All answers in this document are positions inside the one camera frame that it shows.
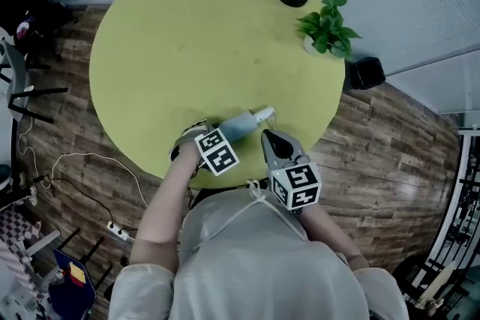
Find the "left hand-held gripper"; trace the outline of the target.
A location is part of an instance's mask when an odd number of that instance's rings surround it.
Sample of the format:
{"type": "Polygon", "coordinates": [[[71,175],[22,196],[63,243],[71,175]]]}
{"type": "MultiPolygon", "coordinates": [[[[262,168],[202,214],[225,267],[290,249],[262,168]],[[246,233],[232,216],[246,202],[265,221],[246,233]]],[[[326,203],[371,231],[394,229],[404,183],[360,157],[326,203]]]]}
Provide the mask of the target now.
{"type": "Polygon", "coordinates": [[[219,176],[239,164],[239,159],[231,144],[218,128],[208,127],[207,120],[203,119],[189,126],[175,141],[170,152],[170,159],[174,161],[179,155],[179,146],[185,142],[193,142],[199,152],[200,159],[196,171],[205,169],[214,176],[219,176]]]}

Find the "grey chair black legs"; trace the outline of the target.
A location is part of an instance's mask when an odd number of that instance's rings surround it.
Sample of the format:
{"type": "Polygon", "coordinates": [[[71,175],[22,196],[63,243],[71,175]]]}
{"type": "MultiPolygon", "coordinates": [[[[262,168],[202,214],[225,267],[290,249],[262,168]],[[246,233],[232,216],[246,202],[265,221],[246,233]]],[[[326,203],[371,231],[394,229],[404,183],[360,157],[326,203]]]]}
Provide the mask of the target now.
{"type": "Polygon", "coordinates": [[[5,39],[0,41],[0,79],[8,84],[7,107],[15,121],[20,122],[24,116],[53,124],[54,119],[37,114],[28,109],[29,100],[49,94],[62,94],[68,88],[36,89],[30,80],[29,68],[24,56],[5,39]]]}

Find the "green potted plant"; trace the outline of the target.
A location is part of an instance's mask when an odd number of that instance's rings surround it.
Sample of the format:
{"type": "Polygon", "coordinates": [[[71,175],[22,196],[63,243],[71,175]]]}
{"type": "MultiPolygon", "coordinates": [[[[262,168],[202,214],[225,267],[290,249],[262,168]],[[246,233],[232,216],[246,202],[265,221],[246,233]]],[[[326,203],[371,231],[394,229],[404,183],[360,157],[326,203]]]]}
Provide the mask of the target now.
{"type": "Polygon", "coordinates": [[[298,19],[299,31],[312,39],[311,46],[320,54],[329,51],[333,56],[351,59],[351,40],[361,36],[344,25],[340,8],[347,0],[322,0],[320,12],[311,12],[298,19]]]}

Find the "round green table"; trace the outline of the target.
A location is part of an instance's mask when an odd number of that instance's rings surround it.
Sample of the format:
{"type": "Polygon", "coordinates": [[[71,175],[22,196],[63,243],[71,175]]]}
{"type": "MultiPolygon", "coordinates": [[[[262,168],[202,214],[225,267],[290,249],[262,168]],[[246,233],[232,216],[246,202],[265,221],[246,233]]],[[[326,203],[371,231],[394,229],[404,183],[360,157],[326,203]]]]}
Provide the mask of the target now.
{"type": "Polygon", "coordinates": [[[338,110],[344,62],[312,55],[298,20],[320,0],[115,0],[97,30],[89,64],[91,98],[115,146],[159,178],[182,131],[275,109],[277,129],[305,149],[338,110]]]}

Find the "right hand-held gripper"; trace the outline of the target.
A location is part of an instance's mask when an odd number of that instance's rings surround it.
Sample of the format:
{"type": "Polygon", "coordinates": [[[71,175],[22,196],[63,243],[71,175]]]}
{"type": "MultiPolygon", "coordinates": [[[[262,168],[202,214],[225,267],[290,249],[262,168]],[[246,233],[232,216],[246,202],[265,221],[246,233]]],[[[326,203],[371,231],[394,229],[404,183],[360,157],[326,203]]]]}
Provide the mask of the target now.
{"type": "Polygon", "coordinates": [[[307,155],[291,160],[298,141],[279,130],[265,129],[261,144],[269,168],[271,191],[282,205],[288,211],[297,212],[318,203],[322,181],[317,165],[307,155]],[[279,168],[278,158],[291,161],[279,168]]]}

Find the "yellow and red card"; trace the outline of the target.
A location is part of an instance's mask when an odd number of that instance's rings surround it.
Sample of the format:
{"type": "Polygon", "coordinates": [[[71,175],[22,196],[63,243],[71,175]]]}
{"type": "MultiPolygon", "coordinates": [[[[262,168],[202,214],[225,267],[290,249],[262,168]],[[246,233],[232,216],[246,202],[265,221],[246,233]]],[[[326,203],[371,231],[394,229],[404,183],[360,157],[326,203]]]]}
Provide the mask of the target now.
{"type": "Polygon", "coordinates": [[[69,276],[73,284],[83,287],[86,284],[85,271],[74,262],[69,263],[69,276]]]}

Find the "pale wooden plank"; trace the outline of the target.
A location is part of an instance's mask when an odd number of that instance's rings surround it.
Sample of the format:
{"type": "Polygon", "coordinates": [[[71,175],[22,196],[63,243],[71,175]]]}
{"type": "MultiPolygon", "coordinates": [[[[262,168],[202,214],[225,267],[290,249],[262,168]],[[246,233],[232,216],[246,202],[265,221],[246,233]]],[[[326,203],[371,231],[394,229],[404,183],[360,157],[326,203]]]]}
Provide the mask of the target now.
{"type": "Polygon", "coordinates": [[[429,310],[433,306],[435,309],[443,304],[443,299],[435,299],[434,296],[449,281],[454,273],[457,262],[452,261],[447,267],[443,268],[432,283],[424,290],[419,299],[416,301],[415,307],[422,310],[429,310]]]}

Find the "person's white garment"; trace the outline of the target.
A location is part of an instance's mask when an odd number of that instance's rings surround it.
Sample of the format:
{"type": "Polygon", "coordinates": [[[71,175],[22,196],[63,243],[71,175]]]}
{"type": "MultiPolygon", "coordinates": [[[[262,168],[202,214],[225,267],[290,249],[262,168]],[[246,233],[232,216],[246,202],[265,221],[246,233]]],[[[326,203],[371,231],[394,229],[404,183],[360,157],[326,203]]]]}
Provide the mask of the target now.
{"type": "Polygon", "coordinates": [[[109,320],[409,320],[381,268],[353,271],[310,241],[299,221],[255,187],[202,200],[185,217],[179,268],[129,265],[109,320]]]}

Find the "light blue umbrella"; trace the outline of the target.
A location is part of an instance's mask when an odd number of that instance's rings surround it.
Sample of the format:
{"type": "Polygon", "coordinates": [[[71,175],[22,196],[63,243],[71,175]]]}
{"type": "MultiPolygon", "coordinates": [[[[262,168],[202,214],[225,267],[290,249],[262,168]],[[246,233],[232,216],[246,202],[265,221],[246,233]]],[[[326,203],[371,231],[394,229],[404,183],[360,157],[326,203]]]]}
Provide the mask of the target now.
{"type": "Polygon", "coordinates": [[[255,113],[245,111],[234,118],[221,122],[218,129],[229,143],[234,143],[254,132],[262,122],[274,115],[275,109],[272,106],[255,113]]]}

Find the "checkered cloth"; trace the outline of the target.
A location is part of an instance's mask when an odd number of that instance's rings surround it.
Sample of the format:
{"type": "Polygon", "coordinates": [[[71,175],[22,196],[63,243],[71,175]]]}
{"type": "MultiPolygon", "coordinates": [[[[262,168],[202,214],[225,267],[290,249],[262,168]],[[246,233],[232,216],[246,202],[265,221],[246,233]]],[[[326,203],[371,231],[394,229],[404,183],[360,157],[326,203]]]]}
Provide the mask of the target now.
{"type": "Polygon", "coordinates": [[[24,216],[12,208],[0,212],[0,260],[16,276],[26,275],[23,241],[34,244],[40,238],[41,221],[30,223],[24,216]]]}

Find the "person's left forearm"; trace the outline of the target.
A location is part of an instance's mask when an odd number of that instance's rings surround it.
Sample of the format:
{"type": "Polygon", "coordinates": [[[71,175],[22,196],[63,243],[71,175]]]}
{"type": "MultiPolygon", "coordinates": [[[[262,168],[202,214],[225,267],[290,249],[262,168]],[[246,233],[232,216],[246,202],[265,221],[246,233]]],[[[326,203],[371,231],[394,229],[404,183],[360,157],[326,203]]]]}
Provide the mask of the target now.
{"type": "Polygon", "coordinates": [[[199,159],[193,143],[179,147],[178,156],[170,164],[139,223],[130,254],[132,265],[153,264],[173,273],[177,271],[177,241],[185,195],[199,159]]]}

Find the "black trash bin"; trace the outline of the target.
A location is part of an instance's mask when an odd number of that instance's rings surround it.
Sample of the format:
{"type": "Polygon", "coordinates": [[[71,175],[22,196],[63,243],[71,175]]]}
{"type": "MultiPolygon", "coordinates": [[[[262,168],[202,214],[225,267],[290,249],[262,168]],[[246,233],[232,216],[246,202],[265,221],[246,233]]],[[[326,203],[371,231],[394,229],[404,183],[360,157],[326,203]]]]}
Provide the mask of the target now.
{"type": "Polygon", "coordinates": [[[382,85],[386,80],[381,61],[365,57],[358,61],[345,61],[343,90],[367,90],[382,85]]]}

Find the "blue seat chair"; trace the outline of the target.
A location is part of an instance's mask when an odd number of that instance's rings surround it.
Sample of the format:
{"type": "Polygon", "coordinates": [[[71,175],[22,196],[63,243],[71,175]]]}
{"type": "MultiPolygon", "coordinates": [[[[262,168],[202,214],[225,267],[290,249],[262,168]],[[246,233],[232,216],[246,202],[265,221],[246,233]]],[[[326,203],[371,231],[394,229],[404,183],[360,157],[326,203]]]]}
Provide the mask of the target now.
{"type": "Polygon", "coordinates": [[[97,298],[89,273],[81,261],[67,253],[54,249],[53,255],[61,272],[61,278],[50,283],[48,287],[52,308],[61,320],[84,320],[97,298]],[[86,284],[83,287],[72,283],[69,276],[70,262],[74,262],[85,271],[86,284]]]}

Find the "black office chair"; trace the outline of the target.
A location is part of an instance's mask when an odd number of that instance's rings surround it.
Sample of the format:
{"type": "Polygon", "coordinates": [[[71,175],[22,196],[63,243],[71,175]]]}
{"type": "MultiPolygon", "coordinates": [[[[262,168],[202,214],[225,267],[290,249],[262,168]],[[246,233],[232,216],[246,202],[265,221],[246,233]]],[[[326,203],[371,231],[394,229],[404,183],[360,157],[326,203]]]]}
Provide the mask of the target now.
{"type": "Polygon", "coordinates": [[[78,19],[56,0],[0,0],[0,27],[13,38],[14,46],[23,55],[36,56],[49,49],[56,61],[56,31],[78,19]]]}

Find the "white power strip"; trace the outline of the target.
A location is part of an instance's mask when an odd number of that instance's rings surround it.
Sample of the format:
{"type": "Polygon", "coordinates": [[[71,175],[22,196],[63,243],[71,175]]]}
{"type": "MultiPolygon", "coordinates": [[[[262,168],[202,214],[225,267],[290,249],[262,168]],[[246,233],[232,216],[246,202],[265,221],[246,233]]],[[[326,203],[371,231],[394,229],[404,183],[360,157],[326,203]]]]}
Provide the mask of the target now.
{"type": "Polygon", "coordinates": [[[123,241],[127,241],[130,239],[130,234],[126,229],[123,229],[121,226],[116,225],[112,220],[110,220],[106,228],[110,231],[113,235],[120,238],[123,241]]]}

